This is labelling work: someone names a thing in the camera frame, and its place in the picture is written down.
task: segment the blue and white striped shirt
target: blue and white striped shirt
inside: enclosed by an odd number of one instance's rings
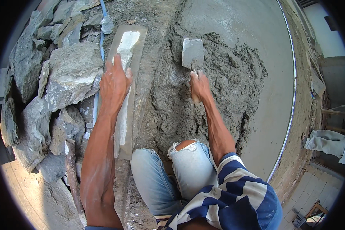
[[[184,208],[172,215],[163,230],[194,218],[206,218],[218,229],[277,229],[282,218],[273,188],[250,173],[235,153],[226,154],[217,169],[219,186],[205,186]]]

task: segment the ripped jeans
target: ripped jeans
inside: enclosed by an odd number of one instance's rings
[[[177,182],[166,174],[154,150],[138,149],[132,155],[135,185],[157,220],[169,218],[179,211],[204,186],[218,186],[207,146],[197,141],[176,151],[178,144],[174,143],[168,151]]]

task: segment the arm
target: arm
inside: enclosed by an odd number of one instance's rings
[[[114,56],[114,65],[106,62],[106,68],[100,81],[101,108],[83,159],[80,197],[88,226],[123,229],[114,208],[114,132],[132,72],[128,68],[125,75],[120,54]]]
[[[203,102],[208,123],[208,142],[216,165],[220,164],[221,158],[235,152],[235,141],[227,130],[220,112],[216,108],[212,97],[209,81],[203,71],[190,73],[191,92],[194,102]]]

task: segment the trowel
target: trowel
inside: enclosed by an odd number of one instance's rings
[[[201,39],[194,38],[183,38],[183,54],[181,64],[187,67],[189,70],[203,69],[203,42]],[[199,103],[200,100],[194,94],[192,94],[192,99],[195,104]]]
[[[126,160],[132,159],[133,152],[133,109],[135,83],[138,79],[139,64],[142,58],[147,28],[139,25],[121,25],[114,36],[106,61],[114,63],[114,55],[120,53],[124,71],[132,69],[133,81],[118,114],[114,135],[114,156]],[[98,101],[101,108],[102,98]]]

